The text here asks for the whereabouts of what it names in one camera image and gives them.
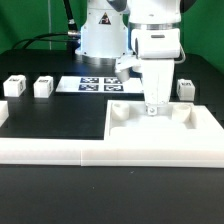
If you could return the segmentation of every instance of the black surface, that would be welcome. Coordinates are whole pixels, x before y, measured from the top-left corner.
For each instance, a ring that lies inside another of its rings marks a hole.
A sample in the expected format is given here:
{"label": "black surface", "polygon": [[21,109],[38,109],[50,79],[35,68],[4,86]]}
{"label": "black surface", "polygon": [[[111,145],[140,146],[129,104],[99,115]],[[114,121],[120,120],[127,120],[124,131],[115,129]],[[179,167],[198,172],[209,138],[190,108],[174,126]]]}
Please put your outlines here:
{"label": "black surface", "polygon": [[[48,100],[35,100],[32,83],[40,74],[54,75],[57,83],[62,73],[110,76],[111,69],[74,62],[65,52],[9,51],[0,55],[1,83],[18,72],[28,78],[23,96],[7,99],[11,118],[1,135],[79,138],[85,134],[86,138],[99,138],[107,99],[136,96],[53,93]],[[222,123],[224,76],[203,58],[187,55],[187,61],[176,66],[172,100],[177,100],[175,85],[179,78],[193,81],[194,103],[206,105]],[[72,117],[73,113],[81,121],[75,126],[72,122],[77,119]],[[0,165],[0,224],[223,224],[223,221],[224,169]]]}
{"label": "black surface", "polygon": [[224,170],[0,168],[3,224],[223,224]]}
{"label": "black surface", "polygon": [[[144,100],[134,94],[56,93],[35,99],[33,84],[40,75],[54,77],[56,89],[62,76],[111,77],[114,66],[96,66],[76,61],[66,51],[12,50],[0,55],[0,99],[7,100],[9,118],[0,128],[2,137],[103,139],[108,99]],[[3,82],[13,74],[24,74],[27,89],[19,98],[4,97]],[[224,75],[202,57],[187,55],[176,65],[171,101],[178,79],[190,79],[196,87],[194,104],[205,105],[224,127]]]}

